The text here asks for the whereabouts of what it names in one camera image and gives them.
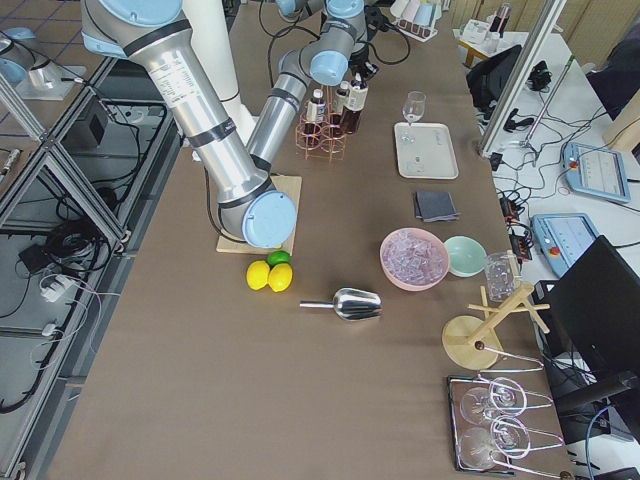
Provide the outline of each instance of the green bowl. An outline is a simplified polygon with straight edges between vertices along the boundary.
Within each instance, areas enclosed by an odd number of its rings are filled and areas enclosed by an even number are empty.
[[[473,238],[451,237],[444,246],[449,253],[449,271],[454,275],[472,277],[484,270],[487,252]]]

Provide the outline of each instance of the ice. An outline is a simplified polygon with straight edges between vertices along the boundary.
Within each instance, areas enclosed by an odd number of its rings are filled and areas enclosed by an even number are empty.
[[[407,231],[391,237],[382,251],[382,261],[392,276],[410,285],[428,285],[446,273],[440,251],[430,241]]]

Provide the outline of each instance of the white tray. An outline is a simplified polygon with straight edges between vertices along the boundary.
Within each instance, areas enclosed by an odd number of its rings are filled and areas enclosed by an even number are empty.
[[[406,132],[414,137],[414,142],[405,142]],[[405,178],[432,178],[453,180],[458,176],[458,164],[453,152],[449,129],[442,123],[406,122],[393,126],[398,156],[398,171]]]

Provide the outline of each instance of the lemon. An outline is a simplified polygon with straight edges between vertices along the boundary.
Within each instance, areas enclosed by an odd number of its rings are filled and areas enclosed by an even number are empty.
[[[289,263],[291,261],[291,255],[289,255],[284,250],[276,250],[275,252],[271,252],[267,256],[267,263],[272,267],[275,267],[279,263]]]
[[[247,285],[252,290],[260,290],[269,279],[269,264],[264,260],[256,260],[247,268]]]
[[[282,292],[289,288],[293,279],[293,269],[288,263],[279,263],[269,273],[269,286],[274,292]]]

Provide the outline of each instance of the bowl of ice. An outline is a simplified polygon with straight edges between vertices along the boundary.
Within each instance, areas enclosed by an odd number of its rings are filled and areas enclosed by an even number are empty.
[[[419,292],[438,284],[447,275],[449,254],[433,233],[421,228],[401,228],[382,241],[380,263],[395,286]]]

